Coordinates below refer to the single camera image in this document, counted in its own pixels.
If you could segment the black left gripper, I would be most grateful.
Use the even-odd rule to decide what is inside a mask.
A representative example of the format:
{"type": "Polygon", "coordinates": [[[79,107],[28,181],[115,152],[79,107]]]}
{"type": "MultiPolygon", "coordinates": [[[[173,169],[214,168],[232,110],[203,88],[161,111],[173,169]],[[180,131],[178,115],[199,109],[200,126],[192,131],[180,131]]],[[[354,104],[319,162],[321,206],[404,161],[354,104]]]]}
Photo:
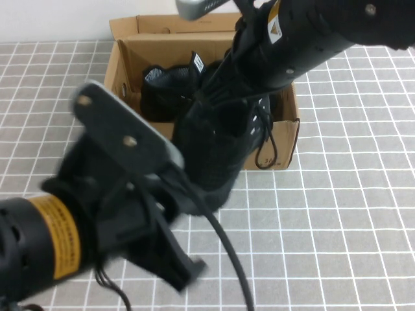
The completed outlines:
{"type": "Polygon", "coordinates": [[[41,185],[68,208],[78,229],[81,265],[121,256],[182,292],[207,268],[191,259],[170,224],[181,214],[202,216],[181,186],[129,173],[87,133],[65,154],[55,176],[41,185]],[[156,205],[163,207],[164,214],[156,205]]]}

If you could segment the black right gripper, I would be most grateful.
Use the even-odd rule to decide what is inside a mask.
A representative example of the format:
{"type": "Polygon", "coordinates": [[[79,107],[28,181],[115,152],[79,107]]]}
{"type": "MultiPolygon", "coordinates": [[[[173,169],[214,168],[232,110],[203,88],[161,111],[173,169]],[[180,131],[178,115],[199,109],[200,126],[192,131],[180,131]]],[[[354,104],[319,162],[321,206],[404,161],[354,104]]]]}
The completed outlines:
{"type": "Polygon", "coordinates": [[[261,81],[265,61],[260,48],[267,40],[268,14],[272,1],[255,7],[253,1],[236,1],[241,17],[235,24],[235,36],[230,53],[221,61],[208,66],[202,76],[196,101],[222,104],[237,100],[241,88],[250,91],[271,91],[261,81]]]}

